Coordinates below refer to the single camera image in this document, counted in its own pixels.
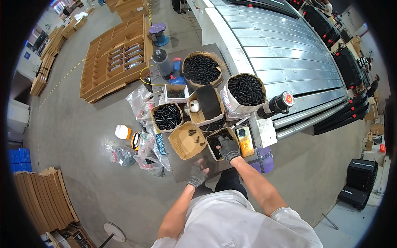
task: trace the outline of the work glove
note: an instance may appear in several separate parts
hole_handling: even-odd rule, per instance
[[[218,138],[221,146],[216,146],[219,149],[222,157],[224,157],[229,163],[235,157],[241,156],[240,148],[234,140],[230,140],[229,137],[219,136]]]
[[[204,159],[201,158],[194,163],[186,185],[190,184],[193,185],[193,187],[197,188],[205,182],[207,173],[210,171],[210,169],[203,169],[203,166],[201,165],[203,161]]]

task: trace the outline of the window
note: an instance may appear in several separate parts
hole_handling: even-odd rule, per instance
[[[59,1],[52,8],[55,10],[57,14],[60,14],[65,7],[66,5],[63,2]]]

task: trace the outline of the blue stool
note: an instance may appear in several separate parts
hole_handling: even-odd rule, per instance
[[[170,38],[164,34],[165,29],[164,23],[156,23],[149,28],[155,46],[165,46],[170,41]]]

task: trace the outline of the smartphone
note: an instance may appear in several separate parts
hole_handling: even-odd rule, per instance
[[[243,158],[254,155],[254,146],[252,145],[251,133],[249,127],[241,127],[236,130],[237,139],[240,143],[241,156]]]

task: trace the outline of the forearm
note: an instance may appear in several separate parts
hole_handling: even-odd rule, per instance
[[[160,229],[158,230],[157,239],[164,237],[179,238],[179,234],[185,224],[187,209],[194,192],[195,188],[192,185],[186,185],[180,197],[164,216]]]
[[[242,157],[234,158],[230,164],[236,168],[252,196],[258,201],[267,216],[288,205],[276,188],[257,170],[247,164]]]

